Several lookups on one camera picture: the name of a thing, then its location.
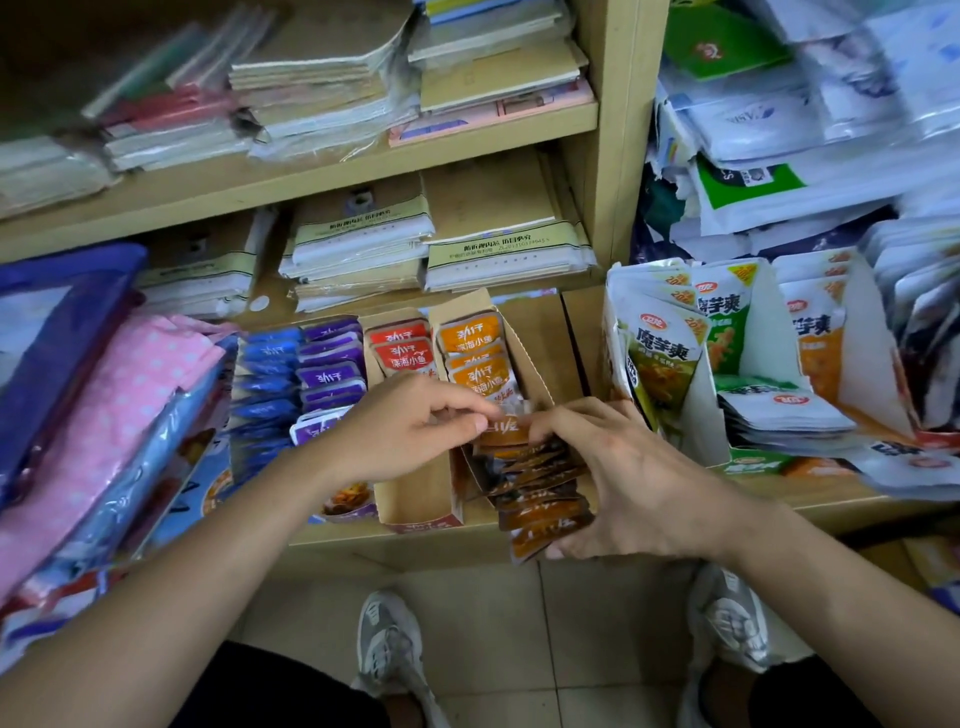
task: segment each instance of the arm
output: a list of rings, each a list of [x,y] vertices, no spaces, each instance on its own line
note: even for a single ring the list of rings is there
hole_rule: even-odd
[[[735,571],[887,728],[947,728],[960,716],[960,619],[788,507],[750,497],[647,429],[629,403],[581,400],[535,415],[590,467],[594,523],[547,556],[657,553]]]
[[[441,424],[432,412],[469,410]],[[499,409],[426,376],[393,377],[260,476],[0,679],[0,725],[167,726],[310,514],[359,481],[409,473]],[[375,450],[371,443],[376,443]]]

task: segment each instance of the person's right hand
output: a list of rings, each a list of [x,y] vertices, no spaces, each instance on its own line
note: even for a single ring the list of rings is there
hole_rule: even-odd
[[[547,558],[654,553],[722,560],[755,500],[650,431],[632,402],[577,400],[532,416],[530,441],[557,435],[586,461],[596,520]]]

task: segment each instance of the forearm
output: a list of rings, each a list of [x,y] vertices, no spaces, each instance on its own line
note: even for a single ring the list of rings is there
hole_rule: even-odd
[[[960,619],[787,506],[745,500],[727,555],[887,728],[955,725]]]
[[[293,532],[340,484],[278,459],[0,680],[0,725],[166,726]]]

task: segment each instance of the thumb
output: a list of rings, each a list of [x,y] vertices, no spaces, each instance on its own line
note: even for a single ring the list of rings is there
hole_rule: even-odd
[[[477,412],[457,415],[446,422],[435,425],[426,425],[423,430],[427,434],[428,447],[436,452],[458,448],[487,429],[487,418]]]
[[[597,521],[576,533],[564,536],[546,548],[548,559],[588,559],[600,556],[601,548],[597,538]]]

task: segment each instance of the ankle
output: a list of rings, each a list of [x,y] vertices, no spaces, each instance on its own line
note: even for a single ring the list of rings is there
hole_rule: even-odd
[[[409,692],[405,695],[384,695],[380,698],[390,728],[426,728],[426,716],[420,702]]]

